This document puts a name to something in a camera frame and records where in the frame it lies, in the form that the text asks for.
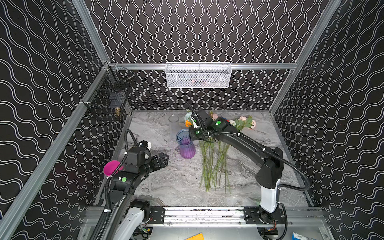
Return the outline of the white light-blue flower stem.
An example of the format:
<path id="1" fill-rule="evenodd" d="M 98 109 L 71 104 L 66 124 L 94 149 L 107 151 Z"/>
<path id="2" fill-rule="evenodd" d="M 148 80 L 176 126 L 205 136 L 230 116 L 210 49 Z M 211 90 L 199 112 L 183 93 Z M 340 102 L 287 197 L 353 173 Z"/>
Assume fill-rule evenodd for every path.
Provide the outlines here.
<path id="1" fill-rule="evenodd" d="M 184 117 L 184 120 L 185 121 L 191 121 L 191 116 L 192 116 L 192 114 L 193 114 L 193 112 L 187 112 L 186 114 L 185 114 L 185 117 Z"/>

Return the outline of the pink rose spray stem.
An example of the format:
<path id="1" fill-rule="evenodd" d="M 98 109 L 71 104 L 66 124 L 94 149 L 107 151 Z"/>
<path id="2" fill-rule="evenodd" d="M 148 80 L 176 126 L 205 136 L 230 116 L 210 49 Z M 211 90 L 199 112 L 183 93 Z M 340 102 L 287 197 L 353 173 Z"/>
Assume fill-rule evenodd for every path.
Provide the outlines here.
<path id="1" fill-rule="evenodd" d="M 218 118 L 216 113 L 211 113 L 211 118 L 215 121 Z"/>

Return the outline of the purple blue glass vase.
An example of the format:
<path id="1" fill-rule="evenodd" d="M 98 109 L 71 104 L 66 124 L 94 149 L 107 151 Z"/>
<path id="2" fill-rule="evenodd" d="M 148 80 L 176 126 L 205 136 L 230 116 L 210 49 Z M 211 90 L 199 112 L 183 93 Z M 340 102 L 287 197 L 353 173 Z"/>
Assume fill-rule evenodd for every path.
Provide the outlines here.
<path id="1" fill-rule="evenodd" d="M 196 148 L 187 129 L 180 130 L 177 133 L 176 141 L 179 144 L 180 155 L 182 158 L 192 159 L 195 156 Z"/>

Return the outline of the yellow rose stem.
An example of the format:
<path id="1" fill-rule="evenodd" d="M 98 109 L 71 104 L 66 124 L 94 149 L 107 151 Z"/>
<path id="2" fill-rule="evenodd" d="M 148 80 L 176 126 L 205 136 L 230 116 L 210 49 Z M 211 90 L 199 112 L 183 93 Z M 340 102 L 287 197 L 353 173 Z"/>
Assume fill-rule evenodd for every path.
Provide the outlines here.
<path id="1" fill-rule="evenodd" d="M 186 126 L 186 128 L 189 128 L 189 127 L 193 126 L 193 123 L 191 123 L 190 121 L 186 120 L 185 121 L 185 126 Z"/>

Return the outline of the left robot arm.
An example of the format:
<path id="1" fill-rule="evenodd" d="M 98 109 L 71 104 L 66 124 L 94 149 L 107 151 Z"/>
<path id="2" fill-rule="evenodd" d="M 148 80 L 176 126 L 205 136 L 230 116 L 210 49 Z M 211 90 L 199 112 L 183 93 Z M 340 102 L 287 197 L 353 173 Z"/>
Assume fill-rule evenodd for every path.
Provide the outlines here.
<path id="1" fill-rule="evenodd" d="M 123 240 L 130 238 L 141 223 L 150 221 L 148 201 L 134 200 L 138 186 L 153 172 L 168 166 L 169 155 L 152 156 L 145 146 L 125 152 L 123 160 L 107 177 L 103 212 L 90 237 L 91 240 Z"/>

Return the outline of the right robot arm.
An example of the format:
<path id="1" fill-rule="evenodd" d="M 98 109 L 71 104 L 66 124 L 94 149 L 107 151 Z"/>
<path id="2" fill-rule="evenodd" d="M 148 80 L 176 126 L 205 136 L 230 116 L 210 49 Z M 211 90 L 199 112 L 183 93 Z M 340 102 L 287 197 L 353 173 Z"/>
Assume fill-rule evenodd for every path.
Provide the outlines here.
<path id="1" fill-rule="evenodd" d="M 281 188 L 296 191 L 307 191 L 310 188 L 309 179 L 295 164 L 283 158 L 279 148 L 271 149 L 258 143 L 251 137 L 241 133 L 228 120 L 219 117 L 216 120 L 203 109 L 194 110 L 187 102 L 185 106 L 192 111 L 193 126 L 189 127 L 192 141 L 208 141 L 209 139 L 226 143 L 250 158 L 260 167 L 256 174 L 256 181 L 261 187 L 260 208 L 272 214 L 278 208 L 279 191 Z M 281 183 L 284 166 L 287 165 L 296 171 L 304 181 L 303 187 Z"/>

